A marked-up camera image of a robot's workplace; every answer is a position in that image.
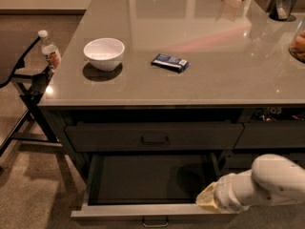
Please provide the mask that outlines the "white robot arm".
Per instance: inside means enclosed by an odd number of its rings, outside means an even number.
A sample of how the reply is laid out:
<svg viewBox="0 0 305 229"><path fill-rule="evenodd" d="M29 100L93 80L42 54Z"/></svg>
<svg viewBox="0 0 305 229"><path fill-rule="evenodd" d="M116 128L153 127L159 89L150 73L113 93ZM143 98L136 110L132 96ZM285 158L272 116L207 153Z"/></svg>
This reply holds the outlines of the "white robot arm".
<svg viewBox="0 0 305 229"><path fill-rule="evenodd" d="M216 213L240 213L252 206L279 206L305 202L305 169L284 156L257 157L250 170L222 176L197 197L195 203Z"/></svg>

